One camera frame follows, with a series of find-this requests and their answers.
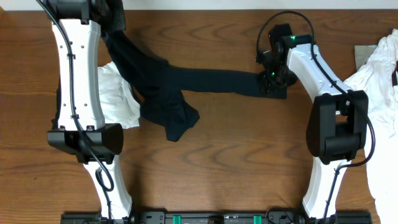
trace black cloth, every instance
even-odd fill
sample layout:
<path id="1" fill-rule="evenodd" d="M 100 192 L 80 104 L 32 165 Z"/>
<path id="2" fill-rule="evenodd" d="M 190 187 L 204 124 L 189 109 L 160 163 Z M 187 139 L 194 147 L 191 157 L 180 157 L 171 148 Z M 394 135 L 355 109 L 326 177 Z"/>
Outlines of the black cloth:
<path id="1" fill-rule="evenodd" d="M 181 90 L 286 98 L 285 90 L 262 95 L 257 74 L 174 67 L 142 53 L 123 31 L 103 34 L 103 39 L 121 76 L 145 98 L 141 116 L 164 126 L 169 141 L 178 141 L 199 120 L 198 111 L 185 102 Z"/>

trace black cable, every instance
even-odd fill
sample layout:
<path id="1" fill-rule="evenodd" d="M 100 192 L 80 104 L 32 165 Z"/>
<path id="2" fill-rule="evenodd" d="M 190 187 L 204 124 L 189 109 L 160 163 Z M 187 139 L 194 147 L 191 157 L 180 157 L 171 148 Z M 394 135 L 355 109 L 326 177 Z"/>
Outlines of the black cable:
<path id="1" fill-rule="evenodd" d="M 301 14 L 301 13 L 299 13 L 299 12 L 295 12 L 295 11 L 282 11 L 282 12 L 278 12 L 277 14 L 275 14 L 275 15 L 273 15 L 271 18 L 269 18 L 268 21 L 261 27 L 260 33 L 259 33 L 259 35 L 258 35 L 258 37 L 257 37 L 257 44 L 256 44 L 256 54 L 257 54 L 257 57 L 258 57 L 259 54 L 261 54 L 260 51 L 259 51 L 259 43 L 260 43 L 260 39 L 261 39 L 261 34 L 262 34 L 262 32 L 264 31 L 264 29 L 266 28 L 266 26 L 268 25 L 268 23 L 269 23 L 271 20 L 273 20 L 273 18 L 275 18 L 275 17 L 277 17 L 277 16 L 279 16 L 279 15 L 282 15 L 282 14 L 295 14 L 295 15 L 298 15 L 298 16 L 300 16 L 300 17 L 302 17 L 303 19 L 306 20 L 306 22 L 308 23 L 308 25 L 309 25 L 310 28 L 311 28 L 311 33 L 312 33 L 311 56 L 312 56 L 313 61 L 315 62 L 315 64 L 316 64 L 317 67 L 319 68 L 319 70 L 322 72 L 322 74 L 326 77 L 326 79 L 331 83 L 331 85 L 332 85 L 333 87 L 335 87 L 342 95 L 344 95 L 345 97 L 347 97 L 348 101 L 349 101 L 350 103 L 352 103 L 352 104 L 356 107 L 356 109 L 359 111 L 359 113 L 361 114 L 361 116 L 363 116 L 363 118 L 365 119 L 367 125 L 369 126 L 369 130 L 370 130 L 370 133 L 371 133 L 371 150 L 370 150 L 369 155 L 367 156 L 367 158 L 365 158 L 365 159 L 364 159 L 363 161 L 361 161 L 361 162 L 357 162 L 357 163 L 354 163 L 354 164 L 347 164 L 347 165 L 338 166 L 338 167 L 335 169 L 335 176 L 334 176 L 334 178 L 333 178 L 333 182 L 332 182 L 332 185 L 331 185 L 331 189 L 330 189 L 330 193 L 329 193 L 328 200 L 326 201 L 325 213 L 323 214 L 323 221 L 326 222 L 326 216 L 327 216 L 327 214 L 328 214 L 329 204 L 330 204 L 331 198 L 332 198 L 332 196 L 333 196 L 333 191 L 334 191 L 334 189 L 335 189 L 337 177 L 338 177 L 338 175 L 340 174 L 340 170 L 341 170 L 341 169 L 344 169 L 344 168 L 349 168 L 349 167 L 358 167 L 358 166 L 364 165 L 364 164 L 366 164 L 367 162 L 369 162 L 369 161 L 371 160 L 373 154 L 374 154 L 374 148 L 375 148 L 375 146 L 376 146 L 376 135 L 375 135 L 375 133 L 374 133 L 374 128 L 373 128 L 372 122 L 371 122 L 371 120 L 370 120 L 369 117 L 368 117 L 367 111 L 363 111 L 361 107 L 357 106 L 357 104 L 355 103 L 355 101 L 353 100 L 353 98 L 351 97 L 351 95 L 349 95 L 347 92 L 345 92 L 343 89 L 341 89 L 341 88 L 337 85 L 336 81 L 334 81 L 334 80 L 332 80 L 332 79 L 330 78 L 330 76 L 327 74 L 327 72 L 323 69 L 323 67 L 322 67 L 322 66 L 320 65 L 320 63 L 318 62 L 318 60 L 317 60 L 317 55 L 315 55 L 315 52 L 314 52 L 315 31 L 314 31 L 314 28 L 313 28 L 313 26 L 312 26 L 311 21 L 310 21 L 306 16 L 304 16 L 303 14 Z"/>
<path id="2" fill-rule="evenodd" d="M 105 197 L 107 198 L 107 203 L 108 203 L 108 211 L 109 211 L 109 217 L 108 217 L 108 221 L 111 220 L 111 206 L 110 206 L 110 201 L 109 201 L 109 197 L 107 192 L 111 192 L 114 189 L 114 182 L 113 182 L 113 178 L 111 176 L 111 174 L 109 173 L 109 170 L 105 167 L 105 165 L 100 161 L 100 159 L 98 158 L 98 156 L 94 153 L 94 150 L 90 144 L 90 140 L 88 139 L 87 135 L 83 132 L 83 130 L 81 129 L 80 123 L 78 121 L 78 115 L 76 114 L 76 106 L 75 106 L 75 90 L 74 90 L 74 82 L 73 82 L 73 59 L 74 59 L 74 55 L 72 53 L 72 47 L 71 47 L 71 43 L 65 33 L 65 31 L 61 28 L 60 23 L 58 20 L 56 20 L 55 16 L 52 14 L 52 12 L 43 4 L 43 2 L 41 0 L 36 0 L 37 3 L 43 8 L 43 10 L 47 13 L 47 15 L 51 18 L 52 22 L 57 26 L 58 30 L 60 31 L 64 41 L 65 41 L 65 45 L 67 47 L 68 50 L 68 60 L 69 60 L 69 87 L 70 87 L 70 102 L 71 102 L 71 111 L 72 111 L 72 118 L 73 121 L 76 125 L 77 128 L 77 132 L 79 134 L 80 139 L 83 141 L 83 144 L 85 145 L 85 147 L 89 150 L 90 154 L 93 156 L 94 160 L 99 164 L 99 166 L 101 167 L 101 170 L 103 170 L 107 176 L 107 178 L 109 179 L 109 183 L 111 184 L 110 188 L 107 188 L 107 186 L 105 186 L 102 177 L 98 177 L 97 175 L 100 175 L 100 171 L 97 170 L 97 172 L 99 174 L 97 174 L 96 172 L 96 179 L 99 183 L 99 185 L 101 186 L 101 188 L 103 189 L 105 194 Z"/>

